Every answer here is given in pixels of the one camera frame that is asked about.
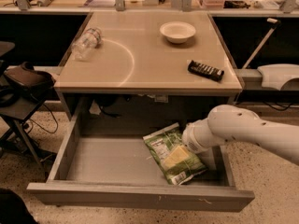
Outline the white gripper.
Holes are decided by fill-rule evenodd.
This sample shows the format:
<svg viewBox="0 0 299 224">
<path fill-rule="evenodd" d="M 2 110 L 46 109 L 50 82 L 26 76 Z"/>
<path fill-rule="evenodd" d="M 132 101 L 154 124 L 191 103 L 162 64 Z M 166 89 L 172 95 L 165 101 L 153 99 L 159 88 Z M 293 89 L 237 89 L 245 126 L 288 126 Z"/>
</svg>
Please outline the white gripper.
<svg viewBox="0 0 299 224">
<path fill-rule="evenodd" d="M 182 134 L 185 146 L 176 146 L 163 160 L 164 169 L 171 169 L 190 157 L 190 152 L 199 154 L 220 143 L 219 138 L 209 129 L 207 119 L 189 123 Z"/>
</svg>

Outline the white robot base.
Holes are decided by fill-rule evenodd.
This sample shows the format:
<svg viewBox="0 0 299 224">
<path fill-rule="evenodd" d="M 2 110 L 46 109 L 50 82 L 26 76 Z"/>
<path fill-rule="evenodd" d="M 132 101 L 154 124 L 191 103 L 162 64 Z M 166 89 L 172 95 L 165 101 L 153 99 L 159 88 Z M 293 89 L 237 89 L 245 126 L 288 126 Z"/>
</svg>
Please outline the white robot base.
<svg viewBox="0 0 299 224">
<path fill-rule="evenodd" d="M 262 87 L 278 91 L 289 81 L 299 78 L 298 64 L 268 64 L 259 66 L 257 70 L 262 75 Z"/>
</svg>

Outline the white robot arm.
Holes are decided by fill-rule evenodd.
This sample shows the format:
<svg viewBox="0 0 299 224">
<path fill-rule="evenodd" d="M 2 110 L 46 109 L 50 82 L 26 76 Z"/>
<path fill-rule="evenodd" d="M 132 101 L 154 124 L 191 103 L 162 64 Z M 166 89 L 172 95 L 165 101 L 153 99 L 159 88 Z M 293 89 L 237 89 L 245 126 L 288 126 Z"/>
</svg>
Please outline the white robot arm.
<svg viewBox="0 0 299 224">
<path fill-rule="evenodd" d="M 218 105 L 182 133 L 182 145 L 194 154 L 232 142 L 251 143 L 299 165 L 299 127 L 261 119 L 245 108 Z"/>
</svg>

